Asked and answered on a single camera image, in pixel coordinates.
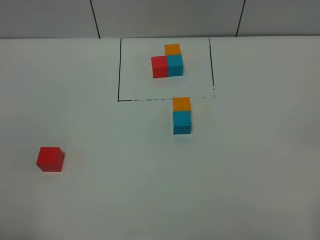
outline white wall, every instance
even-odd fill
[[[92,0],[101,37],[235,36],[243,0]]]
[[[246,0],[238,36],[320,35],[319,0]]]
[[[96,38],[89,0],[0,0],[0,38]]]

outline blue cube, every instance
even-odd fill
[[[184,74],[184,63],[182,61],[181,54],[178,55],[167,55],[168,62],[168,76],[182,76]]]
[[[190,111],[173,112],[173,134],[190,134],[191,125]]]

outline toy block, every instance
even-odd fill
[[[64,159],[60,147],[41,147],[36,164],[43,172],[61,172]]]
[[[191,133],[191,112],[174,111],[173,112],[173,134],[190,134]]]
[[[180,44],[167,44],[164,45],[165,55],[179,55],[181,54]]]
[[[166,78],[168,77],[168,61],[166,56],[152,56],[152,74],[153,78]]]
[[[184,63],[181,54],[166,56],[168,62],[168,76],[182,76],[184,74]]]
[[[174,97],[173,98],[173,111],[190,111],[191,112],[191,104],[190,97]]]

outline orange cube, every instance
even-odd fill
[[[191,111],[190,97],[174,97],[173,98],[173,111]]]
[[[180,44],[167,44],[164,45],[165,55],[179,55],[181,54]]]

